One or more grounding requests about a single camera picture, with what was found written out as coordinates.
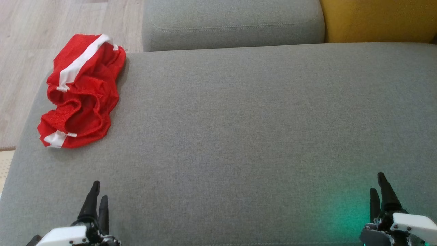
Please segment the white plastic casing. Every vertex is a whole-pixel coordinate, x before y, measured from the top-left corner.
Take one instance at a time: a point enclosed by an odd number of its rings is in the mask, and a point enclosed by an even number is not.
[[[36,246],[71,246],[70,241],[75,244],[89,242],[87,239],[87,227],[84,225],[59,227],[47,233]]]
[[[426,216],[393,213],[393,224],[390,230],[409,232],[431,245],[437,245],[437,225]]]

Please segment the red cloth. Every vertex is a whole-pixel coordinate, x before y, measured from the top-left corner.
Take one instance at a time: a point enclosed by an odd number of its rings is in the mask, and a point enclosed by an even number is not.
[[[56,105],[37,129],[47,147],[76,148],[103,138],[119,100],[115,81],[126,59],[122,47],[102,35],[74,35],[53,60],[47,96]]]

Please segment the gray cushion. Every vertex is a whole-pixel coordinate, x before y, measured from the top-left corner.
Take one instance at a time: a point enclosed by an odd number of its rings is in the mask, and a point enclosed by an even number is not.
[[[386,172],[437,219],[437,46],[129,54],[107,136],[45,148],[36,98],[0,200],[0,245],[69,225],[94,180],[130,246],[358,246]]]
[[[148,0],[145,51],[322,43],[319,0]]]

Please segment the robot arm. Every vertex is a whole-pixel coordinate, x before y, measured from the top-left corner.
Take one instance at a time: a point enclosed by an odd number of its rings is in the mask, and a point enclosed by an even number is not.
[[[55,228],[43,238],[36,235],[26,246],[121,246],[120,240],[109,235],[107,196],[102,197],[97,217],[99,193],[100,182],[95,181],[71,226]]]
[[[370,219],[361,231],[366,246],[411,246],[411,235],[430,245],[437,245],[437,225],[428,217],[408,214],[402,209],[385,175],[378,173],[382,203],[378,192],[370,190]]]

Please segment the mustard yellow upholstery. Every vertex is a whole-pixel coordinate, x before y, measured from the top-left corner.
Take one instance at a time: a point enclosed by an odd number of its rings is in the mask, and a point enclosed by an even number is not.
[[[437,0],[320,0],[326,42],[426,42],[437,34]]]

